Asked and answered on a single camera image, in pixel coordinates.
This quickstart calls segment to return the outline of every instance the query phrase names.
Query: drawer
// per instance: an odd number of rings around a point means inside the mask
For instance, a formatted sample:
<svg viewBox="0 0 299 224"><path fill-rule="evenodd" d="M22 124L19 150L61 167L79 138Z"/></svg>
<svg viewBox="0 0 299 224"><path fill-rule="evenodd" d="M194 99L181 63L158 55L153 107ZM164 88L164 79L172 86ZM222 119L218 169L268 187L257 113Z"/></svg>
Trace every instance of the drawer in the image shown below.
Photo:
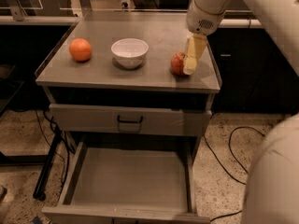
<svg viewBox="0 0 299 224"><path fill-rule="evenodd" d="M59 224L209 223L195 214L189 143L143 136L80 142L57 206L42 212Z"/></svg>
<svg viewBox="0 0 299 224"><path fill-rule="evenodd" d="M74 132L201 136L210 111L98 105L50 105L60 129Z"/></svg>

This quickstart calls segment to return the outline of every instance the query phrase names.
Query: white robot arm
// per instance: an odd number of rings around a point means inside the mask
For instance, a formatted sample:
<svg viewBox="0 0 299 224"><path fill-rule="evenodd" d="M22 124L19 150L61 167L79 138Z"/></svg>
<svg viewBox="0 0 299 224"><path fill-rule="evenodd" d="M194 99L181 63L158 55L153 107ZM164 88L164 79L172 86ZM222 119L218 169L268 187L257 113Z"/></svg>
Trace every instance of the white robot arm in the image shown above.
<svg viewBox="0 0 299 224"><path fill-rule="evenodd" d="M188 29L214 33L232 0L192 0ZM243 0L299 76L299 0Z"/></svg>

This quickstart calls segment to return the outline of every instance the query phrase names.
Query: apple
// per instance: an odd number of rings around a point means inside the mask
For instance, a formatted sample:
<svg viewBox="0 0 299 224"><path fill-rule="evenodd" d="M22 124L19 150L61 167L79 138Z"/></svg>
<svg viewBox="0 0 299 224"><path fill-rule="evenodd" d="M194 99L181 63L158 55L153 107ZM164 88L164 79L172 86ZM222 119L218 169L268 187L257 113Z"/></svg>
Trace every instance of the apple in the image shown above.
<svg viewBox="0 0 299 224"><path fill-rule="evenodd" d="M185 58L185 52L184 51L178 51L176 52L172 58L171 58L171 68L172 71L178 75L178 76L187 76L184 73L184 58Z"/></svg>

